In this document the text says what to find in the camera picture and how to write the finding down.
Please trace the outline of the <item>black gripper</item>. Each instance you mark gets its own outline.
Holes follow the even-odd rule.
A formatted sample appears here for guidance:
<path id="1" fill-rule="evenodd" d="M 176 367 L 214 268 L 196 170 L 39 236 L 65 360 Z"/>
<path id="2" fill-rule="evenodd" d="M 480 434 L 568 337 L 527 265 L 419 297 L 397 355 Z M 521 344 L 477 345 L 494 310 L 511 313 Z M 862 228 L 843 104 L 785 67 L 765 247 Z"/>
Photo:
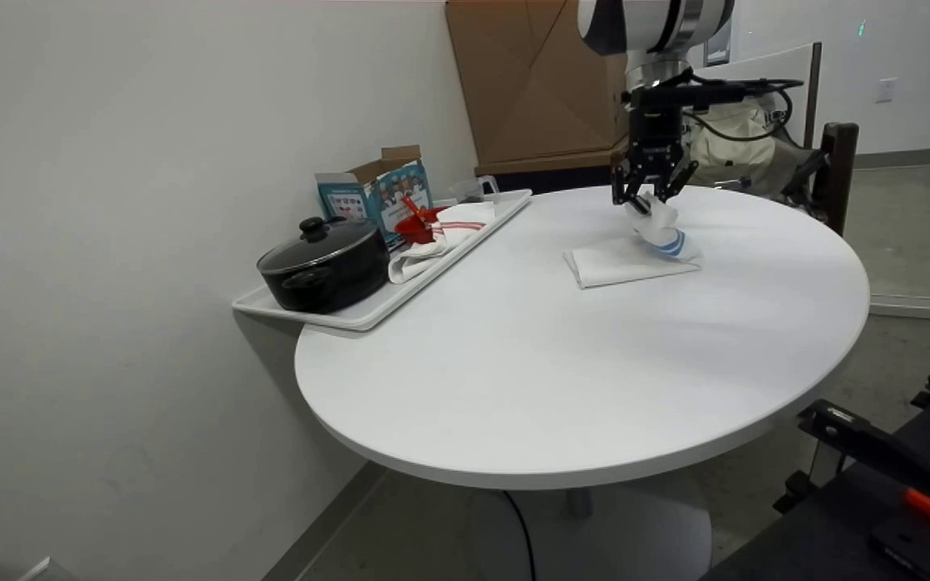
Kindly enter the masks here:
<path id="1" fill-rule="evenodd" d="M 693 104 L 690 87 L 636 87 L 619 98 L 630 119 L 628 155 L 615 168 L 615 204 L 644 214 L 639 188 L 648 184 L 656 200 L 669 204 L 693 175 L 684 157 L 683 112 Z"/>

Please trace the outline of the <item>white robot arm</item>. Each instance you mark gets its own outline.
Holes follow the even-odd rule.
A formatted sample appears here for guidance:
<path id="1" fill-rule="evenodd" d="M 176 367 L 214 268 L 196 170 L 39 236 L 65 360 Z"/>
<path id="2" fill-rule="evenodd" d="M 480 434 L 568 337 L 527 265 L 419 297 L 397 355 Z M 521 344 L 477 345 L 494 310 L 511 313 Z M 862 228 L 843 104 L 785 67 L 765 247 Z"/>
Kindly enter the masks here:
<path id="1" fill-rule="evenodd" d="M 738 0 L 577 0 L 577 35 L 594 54 L 630 54 L 639 84 L 624 93 L 628 163 L 615 170 L 615 200 L 648 216 L 690 178 L 683 112 L 698 104 L 684 54 L 721 32 Z"/>

